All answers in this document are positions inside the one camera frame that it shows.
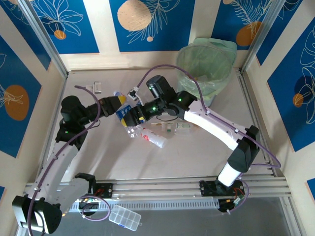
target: orange circle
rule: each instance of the orange circle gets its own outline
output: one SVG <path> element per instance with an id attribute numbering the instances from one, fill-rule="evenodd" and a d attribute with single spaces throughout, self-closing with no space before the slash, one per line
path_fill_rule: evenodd
<path id="1" fill-rule="evenodd" d="M 66 38 L 66 34 L 59 29 L 54 32 L 54 36 L 60 40 L 64 40 Z"/>
<path id="2" fill-rule="evenodd" d="M 4 97 L 7 99 L 4 103 L 6 113 L 14 120 L 24 120 L 30 106 L 26 90 L 20 85 L 10 85 L 5 90 Z"/>
<path id="3" fill-rule="evenodd" d="M 238 31 L 236 43 L 239 46 L 246 47 L 252 44 L 252 41 L 261 25 L 261 21 L 252 22 L 250 25 L 244 26 Z"/>
<path id="4" fill-rule="evenodd" d="M 293 97 L 293 104 L 298 108 L 303 105 L 303 101 L 304 97 L 300 93 L 295 94 L 295 96 Z"/>

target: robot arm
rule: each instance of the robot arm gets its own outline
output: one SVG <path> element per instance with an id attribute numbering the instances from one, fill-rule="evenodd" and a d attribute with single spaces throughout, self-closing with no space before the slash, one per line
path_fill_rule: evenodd
<path id="1" fill-rule="evenodd" d="M 126 98 L 107 97 L 99 100 L 101 106 L 100 117 L 108 117 L 114 114 Z M 16 196 L 12 207 L 18 222 L 22 228 L 28 227 L 28 211 L 31 204 L 31 197 L 36 190 L 37 193 L 31 215 L 31 229 L 34 231 L 52 234 L 58 227 L 62 214 L 71 204 L 86 193 L 95 191 L 95 177 L 79 173 L 66 185 L 64 189 L 57 192 L 57 187 L 70 165 L 73 158 L 80 151 L 87 132 L 73 140 L 70 145 L 64 145 L 85 129 L 85 125 L 95 120 L 97 116 L 97 104 L 84 107 L 76 96 L 68 96 L 62 101 L 61 114 L 63 119 L 60 122 L 60 129 L 56 137 L 54 149 L 43 167 L 35 183 L 24 196 Z M 50 168 L 40 189 L 37 189 L 45 170 Z"/>
<path id="2" fill-rule="evenodd" d="M 163 76 L 154 76 L 146 84 L 155 100 L 143 106 L 138 105 L 132 108 L 124 116 L 123 125 L 136 126 L 154 116 L 167 112 L 171 116 L 192 122 L 219 138 L 233 150 L 226 166 L 216 180 L 216 186 L 221 189 L 221 193 L 224 195 L 225 189 L 229 189 L 241 173 L 248 171 L 259 152 L 259 147 L 256 144 L 244 138 L 236 130 L 246 133 L 255 140 L 259 139 L 259 130 L 255 126 L 245 128 L 234 124 L 209 108 L 205 112 L 201 102 L 195 96 L 186 91 L 176 93 Z M 236 129 L 228 128 L 210 116 L 209 113 L 231 124 Z"/>

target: wall decal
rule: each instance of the wall decal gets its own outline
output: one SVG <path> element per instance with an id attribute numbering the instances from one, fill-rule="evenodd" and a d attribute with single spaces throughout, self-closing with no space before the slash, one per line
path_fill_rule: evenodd
<path id="1" fill-rule="evenodd" d="M 0 37 L 0 151 L 16 157 L 40 83 Z"/>
<path id="2" fill-rule="evenodd" d="M 51 58 L 37 38 L 29 22 L 22 13 L 16 0 L 0 0 L 0 6 L 4 9 L 14 26 L 20 32 L 32 51 L 36 54 L 42 65 L 48 70 Z"/>
<path id="3" fill-rule="evenodd" d="M 194 0 L 109 2 L 121 52 L 176 51 L 188 45 Z"/>
<path id="4" fill-rule="evenodd" d="M 60 54 L 99 53 L 82 0 L 33 0 Z"/>
<path id="5" fill-rule="evenodd" d="M 301 2 L 302 0 L 286 0 L 286 2 L 284 3 L 284 6 L 282 7 L 278 17 L 272 24 L 271 29 L 269 30 L 265 40 L 261 44 L 259 51 L 256 54 L 261 65 L 266 60 L 270 51 L 276 44 L 277 40 L 293 17 L 297 8 L 300 6 Z"/>
<path id="6" fill-rule="evenodd" d="M 247 50 L 272 2 L 273 0 L 222 0 L 211 37 L 235 42 L 238 50 Z M 279 19 L 284 18 L 287 9 L 295 7 L 298 2 L 299 0 L 287 0 L 279 13 Z"/>
<path id="7" fill-rule="evenodd" d="M 315 18 L 268 80 L 295 151 L 315 141 Z"/>

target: black cable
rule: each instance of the black cable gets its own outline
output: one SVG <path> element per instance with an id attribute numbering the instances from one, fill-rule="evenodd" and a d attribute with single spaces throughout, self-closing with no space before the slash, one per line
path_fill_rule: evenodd
<path id="1" fill-rule="evenodd" d="M 91 129 L 99 127 L 100 126 L 100 120 L 98 119 L 97 121 L 99 121 L 98 125 L 93 126 Z"/>
<path id="2" fill-rule="evenodd" d="M 174 118 L 174 119 L 169 119 L 169 120 L 162 120 L 162 119 L 160 119 L 160 118 L 158 118 L 158 117 L 160 117 L 161 115 L 159 115 L 159 116 L 156 116 L 156 118 L 158 119 L 158 120 L 160 120 L 160 121 L 163 121 L 163 122 L 169 122 L 169 121 L 173 121 L 173 120 L 176 120 L 176 119 L 178 119 L 178 117 L 176 117 L 176 118 Z"/>

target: crushed plastic bottle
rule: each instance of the crushed plastic bottle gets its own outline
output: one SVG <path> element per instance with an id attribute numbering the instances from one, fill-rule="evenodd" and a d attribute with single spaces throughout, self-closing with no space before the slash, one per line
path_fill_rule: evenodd
<path id="1" fill-rule="evenodd" d="M 121 92 L 116 91 L 114 92 L 115 96 L 124 96 Z M 128 102 L 128 97 L 126 97 L 126 102 L 119 108 L 118 111 L 116 111 L 116 115 L 119 119 L 119 121 L 122 121 L 122 118 L 124 118 L 124 116 L 128 113 L 128 111 L 131 110 L 131 105 Z M 142 126 L 141 125 L 137 125 L 135 127 L 131 127 L 131 126 L 127 126 L 125 127 L 126 132 L 128 133 L 129 137 L 131 138 L 135 138 L 138 137 L 140 135 L 140 132 L 142 130 Z"/>
<path id="2" fill-rule="evenodd" d="M 141 131 L 141 137 L 157 145 L 159 148 L 163 148 L 167 142 L 167 138 L 155 134 L 152 130 L 146 128 L 143 128 Z"/>

